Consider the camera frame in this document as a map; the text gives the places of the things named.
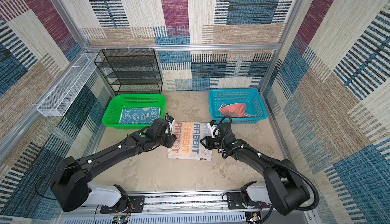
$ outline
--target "plastic basket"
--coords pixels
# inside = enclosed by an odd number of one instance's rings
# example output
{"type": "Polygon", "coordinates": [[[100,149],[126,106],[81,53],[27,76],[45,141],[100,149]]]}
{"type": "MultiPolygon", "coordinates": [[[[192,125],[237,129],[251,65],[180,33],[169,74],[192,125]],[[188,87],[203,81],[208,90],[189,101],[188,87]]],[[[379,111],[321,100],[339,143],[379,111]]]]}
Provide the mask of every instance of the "plastic basket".
{"type": "Polygon", "coordinates": [[[105,126],[116,129],[141,129],[150,124],[118,124],[123,109],[140,107],[160,107],[160,118],[164,118],[165,97],[158,94],[132,94],[115,96],[104,113],[105,126]]]}
{"type": "Polygon", "coordinates": [[[266,108],[256,89],[213,89],[209,91],[209,107],[213,120],[219,121],[223,114],[218,111],[222,104],[245,103],[245,112],[256,117],[232,118],[232,123],[256,123],[267,118],[266,108]]]}

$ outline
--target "white wire basket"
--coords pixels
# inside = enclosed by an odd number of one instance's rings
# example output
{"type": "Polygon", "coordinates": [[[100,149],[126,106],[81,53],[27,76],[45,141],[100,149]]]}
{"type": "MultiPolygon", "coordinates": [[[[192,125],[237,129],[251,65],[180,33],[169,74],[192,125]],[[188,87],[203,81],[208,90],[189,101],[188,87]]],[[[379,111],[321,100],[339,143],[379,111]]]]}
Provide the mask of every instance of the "white wire basket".
{"type": "Polygon", "coordinates": [[[97,53],[84,53],[80,56],[37,110],[44,116],[64,116],[94,72],[95,59],[97,62],[101,60],[97,53]]]}

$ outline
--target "green basket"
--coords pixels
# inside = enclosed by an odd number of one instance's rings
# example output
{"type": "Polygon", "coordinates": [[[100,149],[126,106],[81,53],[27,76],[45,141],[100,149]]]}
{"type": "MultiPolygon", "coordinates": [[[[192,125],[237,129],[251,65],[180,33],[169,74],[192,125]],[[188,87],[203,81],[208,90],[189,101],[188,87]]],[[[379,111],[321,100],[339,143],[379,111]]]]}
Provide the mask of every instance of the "green basket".
{"type": "Polygon", "coordinates": [[[150,124],[118,124],[123,109],[140,107],[160,107],[160,118],[164,118],[165,97],[159,94],[133,94],[115,96],[104,113],[102,122],[105,126],[116,129],[141,129],[150,124]]]}

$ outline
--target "patterned wall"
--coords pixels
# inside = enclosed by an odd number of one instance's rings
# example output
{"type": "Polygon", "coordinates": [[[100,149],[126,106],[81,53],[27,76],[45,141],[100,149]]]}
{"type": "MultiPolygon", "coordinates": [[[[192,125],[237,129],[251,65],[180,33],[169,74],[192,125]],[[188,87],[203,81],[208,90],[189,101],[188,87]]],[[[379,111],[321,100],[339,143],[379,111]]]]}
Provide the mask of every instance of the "patterned wall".
{"type": "Polygon", "coordinates": [[[390,223],[390,2],[305,0],[265,90],[323,223],[390,223]]]}
{"type": "Polygon", "coordinates": [[[273,50],[159,51],[163,90],[261,86],[273,50]]]}
{"type": "MultiPolygon", "coordinates": [[[[58,202],[38,196],[34,184],[64,158],[89,155],[110,98],[95,71],[65,116],[38,117],[0,165],[2,223],[49,222],[58,202]]],[[[49,180],[45,178],[39,192],[54,198],[49,180]]]]}
{"type": "Polygon", "coordinates": [[[62,0],[92,46],[278,43],[293,0],[62,0]]]}
{"type": "Polygon", "coordinates": [[[0,0],[0,139],[79,52],[50,0],[0,0]]]}

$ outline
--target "blue basket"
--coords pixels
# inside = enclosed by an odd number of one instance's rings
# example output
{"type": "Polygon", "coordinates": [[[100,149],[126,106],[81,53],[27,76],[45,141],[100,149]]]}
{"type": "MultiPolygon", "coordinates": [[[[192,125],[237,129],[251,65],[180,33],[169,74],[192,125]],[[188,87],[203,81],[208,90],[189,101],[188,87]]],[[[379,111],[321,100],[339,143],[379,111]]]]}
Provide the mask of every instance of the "blue basket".
{"type": "Polygon", "coordinates": [[[267,118],[266,107],[256,89],[213,89],[209,92],[210,114],[213,120],[223,117],[218,111],[222,104],[245,103],[245,112],[255,115],[253,118],[232,118],[232,123],[256,123],[267,118]]]}

